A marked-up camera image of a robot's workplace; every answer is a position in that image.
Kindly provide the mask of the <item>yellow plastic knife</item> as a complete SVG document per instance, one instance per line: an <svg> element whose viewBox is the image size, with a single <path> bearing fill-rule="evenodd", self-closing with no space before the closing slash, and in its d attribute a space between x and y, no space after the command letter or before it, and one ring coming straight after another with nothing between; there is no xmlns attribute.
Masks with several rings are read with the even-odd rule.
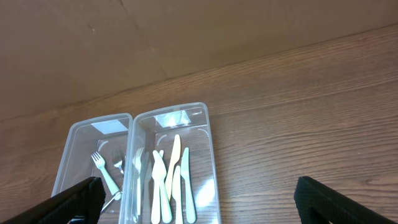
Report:
<svg viewBox="0 0 398 224"><path fill-rule="evenodd" d="M174 144L172 148L172 154L170 157L170 163L169 163L169 168L167 171L167 176L165 179L165 189L167 192L167 197L168 200L171 199L172 196L172 179L174 175L174 168L177 162L180 159L180 153L181 153L181 140L180 140L180 135L176 134L174 138Z"/></svg>

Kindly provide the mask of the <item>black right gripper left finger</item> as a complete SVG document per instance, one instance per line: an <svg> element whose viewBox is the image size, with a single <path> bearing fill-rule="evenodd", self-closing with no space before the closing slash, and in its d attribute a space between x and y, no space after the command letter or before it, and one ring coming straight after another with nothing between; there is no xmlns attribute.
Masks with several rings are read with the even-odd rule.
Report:
<svg viewBox="0 0 398 224"><path fill-rule="evenodd" d="M102 179L89 177L3 224L97 224L105 197Z"/></svg>

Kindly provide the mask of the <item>broad metal fork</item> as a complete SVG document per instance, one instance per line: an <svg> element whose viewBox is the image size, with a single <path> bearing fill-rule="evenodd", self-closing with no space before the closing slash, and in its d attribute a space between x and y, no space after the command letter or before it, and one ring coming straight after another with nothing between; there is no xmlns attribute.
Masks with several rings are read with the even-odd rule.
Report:
<svg viewBox="0 0 398 224"><path fill-rule="evenodd" d="M115 151L112 153L113 157L113 166L115 168L118 168L120 171L120 175L118 175L116 183L118 184L119 190L113 195L113 197L105 203L101 210L101 214L105 213L109 207L118 199L121 199L122 196L122 185L123 185L123 178L124 178L124 160L125 160L125 155L123 154L122 151Z"/></svg>

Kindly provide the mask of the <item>white plastic fork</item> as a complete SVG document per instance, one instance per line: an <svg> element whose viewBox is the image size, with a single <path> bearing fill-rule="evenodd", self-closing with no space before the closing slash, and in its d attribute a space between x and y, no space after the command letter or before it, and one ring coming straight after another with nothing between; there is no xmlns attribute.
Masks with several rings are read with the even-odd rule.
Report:
<svg viewBox="0 0 398 224"><path fill-rule="evenodd" d="M136 185L136 217L139 218L141 215L141 168L142 168L142 153L144 148L141 147L137 150L134 157L134 166L137 171L137 185Z"/></svg>

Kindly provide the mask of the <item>light blue serrated knife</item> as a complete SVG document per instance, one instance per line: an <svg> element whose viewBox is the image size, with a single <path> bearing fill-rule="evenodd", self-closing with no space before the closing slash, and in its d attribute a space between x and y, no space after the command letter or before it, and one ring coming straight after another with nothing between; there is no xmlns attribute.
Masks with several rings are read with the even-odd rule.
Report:
<svg viewBox="0 0 398 224"><path fill-rule="evenodd" d="M175 224L183 224L180 172L181 172L180 166L176 166L172 182L172 197L175 200Z"/></svg>

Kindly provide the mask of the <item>cream white plastic knife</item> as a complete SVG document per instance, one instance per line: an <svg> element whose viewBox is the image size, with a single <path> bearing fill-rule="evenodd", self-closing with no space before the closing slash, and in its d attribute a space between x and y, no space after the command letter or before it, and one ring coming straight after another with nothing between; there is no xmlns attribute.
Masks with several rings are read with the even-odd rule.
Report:
<svg viewBox="0 0 398 224"><path fill-rule="evenodd" d="M159 224L161 213L160 213L160 190L159 186L157 185L154 177L155 169L152 170L152 178L154 181L154 193L152 199L152 210L151 210L151 222L152 224Z"/></svg>

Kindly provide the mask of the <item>light blue plastic fork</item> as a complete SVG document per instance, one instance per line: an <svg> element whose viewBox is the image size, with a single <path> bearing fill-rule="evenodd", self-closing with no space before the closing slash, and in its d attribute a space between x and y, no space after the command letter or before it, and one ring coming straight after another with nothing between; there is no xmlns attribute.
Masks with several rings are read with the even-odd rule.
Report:
<svg viewBox="0 0 398 224"><path fill-rule="evenodd" d="M95 151L94 153L92 153L91 158L93 159L95 166L102 173L111 194L116 195L120 191L120 189L118 185L115 183L115 181L112 179L112 177L109 175L108 171L106 170L105 168L106 162L103 159L103 157L99 154L98 151Z"/></svg>

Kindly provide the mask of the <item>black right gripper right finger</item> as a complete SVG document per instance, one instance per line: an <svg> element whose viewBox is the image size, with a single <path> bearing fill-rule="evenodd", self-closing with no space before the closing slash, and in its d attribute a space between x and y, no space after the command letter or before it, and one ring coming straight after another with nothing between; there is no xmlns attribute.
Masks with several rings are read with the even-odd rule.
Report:
<svg viewBox="0 0 398 224"><path fill-rule="evenodd" d="M298 178L294 200L303 224L395 224L309 176Z"/></svg>

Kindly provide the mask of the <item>pale blue plastic knife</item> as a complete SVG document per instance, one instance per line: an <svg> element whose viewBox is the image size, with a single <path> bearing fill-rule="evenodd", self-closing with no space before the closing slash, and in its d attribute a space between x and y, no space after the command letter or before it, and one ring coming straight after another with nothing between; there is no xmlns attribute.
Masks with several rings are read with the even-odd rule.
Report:
<svg viewBox="0 0 398 224"><path fill-rule="evenodd" d="M186 218L188 223L195 223L197 220L195 204L192 194L192 186L190 182L190 169L189 169L189 148L186 147L183 152L181 161L181 176L185 182L185 209Z"/></svg>

